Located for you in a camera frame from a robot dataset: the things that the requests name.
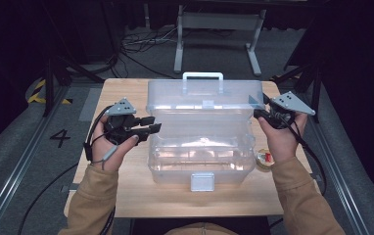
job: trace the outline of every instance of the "handheld controller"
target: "handheld controller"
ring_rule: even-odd
[[[161,129],[160,123],[154,123],[154,117],[135,117],[136,110],[123,98],[110,107],[106,114],[108,120],[105,123],[105,136],[111,142],[121,144],[132,135],[138,135],[139,142],[146,141],[150,134],[158,133]],[[147,126],[143,128],[132,128],[135,126]]]
[[[95,119],[87,140],[83,143],[83,147],[86,153],[86,159],[90,162],[93,161],[93,142],[91,144],[90,140],[92,138],[95,126],[98,124],[103,115],[108,116],[107,122],[104,125],[105,138],[115,144],[110,153],[104,156],[103,162],[105,162],[111,156],[111,154],[117,149],[117,146],[119,144],[123,143],[131,136],[138,135],[139,139],[136,143],[136,145],[138,145],[142,141],[147,141],[150,134],[160,132],[162,125],[160,123],[155,123],[154,117],[140,118],[135,117],[134,114],[136,114],[136,110],[126,98],[123,98],[114,105],[105,108],[104,111],[101,112]]]
[[[315,110],[306,105],[300,98],[291,91],[280,96],[269,98],[263,94],[263,103],[269,105],[269,112],[266,110],[254,110],[254,117],[263,117],[276,129],[283,129],[291,125],[295,119],[295,112],[315,115]]]

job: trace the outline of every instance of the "person's left hand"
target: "person's left hand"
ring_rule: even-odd
[[[97,137],[104,134],[104,124],[107,121],[108,117],[103,116],[99,120],[98,124],[93,131],[92,141]],[[139,137],[137,135],[133,135],[128,138],[126,141],[121,143],[117,150],[111,155],[111,157],[104,162],[103,170],[108,171],[118,171],[120,166],[122,165],[123,158],[125,157],[126,153],[128,153],[138,142]],[[92,144],[92,155],[93,155],[93,165],[99,169],[102,169],[102,162],[96,163],[101,161],[102,158],[108,153],[115,144],[111,143],[105,136],[100,137]]]

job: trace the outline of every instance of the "person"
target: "person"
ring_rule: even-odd
[[[103,134],[106,117],[101,118],[93,136]],[[296,157],[298,142],[289,129],[275,129],[263,118],[258,119],[267,137],[269,151],[275,161],[271,167],[279,201],[284,210],[284,223],[289,234],[345,234],[335,219],[326,200],[319,194],[313,180]],[[292,127],[304,134],[307,115],[296,114]],[[118,170],[125,154],[138,141],[132,136],[119,145],[109,160],[101,164],[90,164],[70,201],[68,227],[60,235],[100,234],[117,199]],[[93,162],[100,161],[114,145],[106,138],[94,142]],[[217,224],[191,224],[171,229],[167,235],[236,234]]]

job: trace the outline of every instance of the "beige sleeve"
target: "beige sleeve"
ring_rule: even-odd
[[[117,202],[117,178],[117,172],[89,165],[71,198],[68,227],[59,234],[100,234]]]
[[[290,234],[345,234],[313,179],[293,157],[272,166],[273,180]]]

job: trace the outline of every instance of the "metal stand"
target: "metal stand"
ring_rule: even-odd
[[[252,43],[247,43],[246,50],[255,76],[260,76],[261,71],[255,54],[257,39],[263,25],[266,10],[261,10],[259,15],[213,14],[213,13],[188,13],[183,6],[178,8],[177,23],[177,48],[175,51],[174,72],[180,73],[183,62],[183,28],[217,28],[234,30],[252,30],[254,37]]]

